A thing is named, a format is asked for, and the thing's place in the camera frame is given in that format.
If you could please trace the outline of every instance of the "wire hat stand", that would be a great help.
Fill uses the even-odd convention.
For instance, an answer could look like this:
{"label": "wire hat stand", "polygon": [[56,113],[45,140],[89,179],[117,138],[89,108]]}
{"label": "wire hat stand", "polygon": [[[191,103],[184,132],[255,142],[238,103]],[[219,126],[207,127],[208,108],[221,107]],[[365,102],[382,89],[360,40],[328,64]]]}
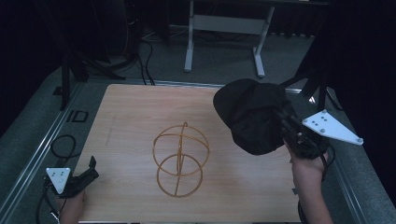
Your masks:
{"label": "wire hat stand", "polygon": [[[176,149],[177,152],[165,157],[161,162],[159,162],[158,156],[156,156],[156,152],[159,152],[159,149],[157,149],[156,145],[159,139],[161,138],[170,138],[171,136],[178,137],[178,144],[177,148],[172,148]],[[186,154],[185,151],[183,151],[183,144],[186,144],[186,140],[192,140],[196,143],[199,143],[198,145],[202,145],[205,149],[205,155],[203,156],[203,159],[197,160],[194,156],[190,154]],[[205,137],[205,135],[199,131],[198,129],[191,127],[188,125],[187,122],[184,122],[182,125],[175,125],[172,127],[169,127],[165,130],[163,130],[155,139],[153,142],[153,147],[152,147],[152,156],[154,158],[155,163],[158,166],[157,169],[157,183],[160,187],[160,189],[167,195],[175,198],[182,198],[182,197],[187,197],[192,195],[198,188],[201,186],[203,178],[204,178],[204,172],[203,172],[203,167],[205,166],[207,160],[209,159],[209,143]],[[176,182],[171,182],[171,181],[163,181],[160,178],[160,173],[165,173],[168,176],[171,176],[173,179],[176,180]],[[197,183],[193,184],[194,187],[189,188],[187,192],[180,192],[180,186],[181,186],[181,179],[182,178],[187,178],[187,177],[192,177],[192,176],[199,176],[199,180]],[[164,186],[164,183],[169,185],[172,185],[172,188],[166,188]]]}

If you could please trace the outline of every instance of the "wooden table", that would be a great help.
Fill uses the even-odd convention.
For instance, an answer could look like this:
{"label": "wooden table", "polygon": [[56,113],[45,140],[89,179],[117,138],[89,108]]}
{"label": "wooden table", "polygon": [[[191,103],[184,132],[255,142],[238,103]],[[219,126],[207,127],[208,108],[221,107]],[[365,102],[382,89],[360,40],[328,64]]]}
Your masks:
{"label": "wooden table", "polygon": [[[238,147],[213,106],[217,90],[110,85],[75,171],[82,173],[90,157],[96,158],[100,176],[87,187],[81,221],[300,221],[288,151],[281,147],[252,156]],[[157,183],[153,140],[164,129],[185,121],[206,136],[210,153],[202,185],[188,197],[175,198]],[[206,149],[194,142],[183,140],[183,151],[196,147],[194,157],[200,160]],[[178,138],[161,138],[156,144],[158,157],[175,153],[177,144]],[[187,161],[184,163],[183,169],[189,169]],[[180,190],[197,178],[182,178]],[[174,184],[174,180],[162,181]]]}

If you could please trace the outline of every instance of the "hat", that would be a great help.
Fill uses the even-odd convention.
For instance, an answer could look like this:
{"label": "hat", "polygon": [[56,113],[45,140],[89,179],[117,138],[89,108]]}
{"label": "hat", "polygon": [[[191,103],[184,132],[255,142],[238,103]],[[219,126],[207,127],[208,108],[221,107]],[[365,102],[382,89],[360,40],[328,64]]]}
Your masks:
{"label": "hat", "polygon": [[283,87],[249,78],[220,88],[213,105],[231,129],[233,141],[252,155],[272,152],[284,144],[275,109],[295,114]]}

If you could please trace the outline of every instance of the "gray carpet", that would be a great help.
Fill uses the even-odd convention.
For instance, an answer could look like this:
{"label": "gray carpet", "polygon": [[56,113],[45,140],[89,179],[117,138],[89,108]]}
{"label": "gray carpet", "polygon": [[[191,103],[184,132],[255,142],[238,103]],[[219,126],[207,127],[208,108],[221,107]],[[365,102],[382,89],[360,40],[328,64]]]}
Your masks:
{"label": "gray carpet", "polygon": [[[266,76],[258,78],[251,51],[251,47],[258,43],[257,36],[249,36],[246,39],[234,42],[213,42],[207,41],[210,35],[201,35],[205,39],[195,38],[192,71],[190,73],[183,71],[187,47],[186,35],[173,36],[170,45],[166,45],[155,35],[145,38],[153,47],[148,62],[148,70],[157,84],[166,84],[166,81],[172,81],[223,85],[243,77],[253,78],[260,82],[280,83],[293,77],[313,40],[313,38],[285,38],[275,35],[267,37],[262,53]],[[149,50],[150,46],[148,44],[141,44],[139,52],[144,62],[149,57]],[[26,163],[34,156],[35,151],[38,148],[44,148],[40,144],[49,130],[54,130],[51,125],[56,119],[63,118],[62,126],[52,132],[54,136],[72,134],[77,140],[76,152],[82,150],[106,87],[110,83],[116,82],[143,83],[140,79],[141,74],[138,64],[125,69],[115,71],[118,75],[127,77],[125,81],[111,80],[94,73],[91,74],[87,83],[73,81],[72,87],[77,97],[65,111],[59,111],[61,97],[52,95],[55,87],[61,84],[61,70],[59,69],[48,76],[37,93],[32,96],[31,101],[18,119],[0,139],[0,175],[3,177],[3,183],[0,185],[0,200],[2,202],[6,200],[13,186],[18,184],[18,180],[25,177],[20,176],[20,174]],[[303,85],[304,82],[302,81],[290,87],[300,89]],[[299,110],[305,114],[315,110],[306,101],[301,103],[301,100],[299,98],[293,101],[299,104]],[[86,122],[67,121],[68,116],[76,111],[89,113]],[[334,110],[334,113],[344,116],[342,112]],[[57,150],[66,153],[70,150],[70,147],[71,142],[64,141],[59,144]],[[35,223],[35,208],[41,196],[45,168],[53,166],[57,161],[50,152],[43,158],[37,173],[33,173],[34,178],[31,179],[29,186],[25,189],[23,195],[17,199],[20,202],[13,207],[15,210],[11,213],[12,215],[7,223]],[[76,163],[77,159],[73,159],[69,165],[74,167]],[[333,169],[330,169],[328,173],[328,177],[323,184],[323,191],[334,222],[355,223]],[[49,208],[43,204],[40,211],[41,223],[56,223],[48,211]]]}

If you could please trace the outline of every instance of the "cap brim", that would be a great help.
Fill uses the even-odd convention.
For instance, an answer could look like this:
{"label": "cap brim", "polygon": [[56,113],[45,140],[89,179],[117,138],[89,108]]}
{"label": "cap brim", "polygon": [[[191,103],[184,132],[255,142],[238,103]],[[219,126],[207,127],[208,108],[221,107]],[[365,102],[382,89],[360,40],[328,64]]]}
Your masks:
{"label": "cap brim", "polygon": [[223,122],[231,129],[231,113],[235,103],[241,95],[250,87],[260,82],[250,79],[238,79],[220,88],[213,97],[213,105]]}

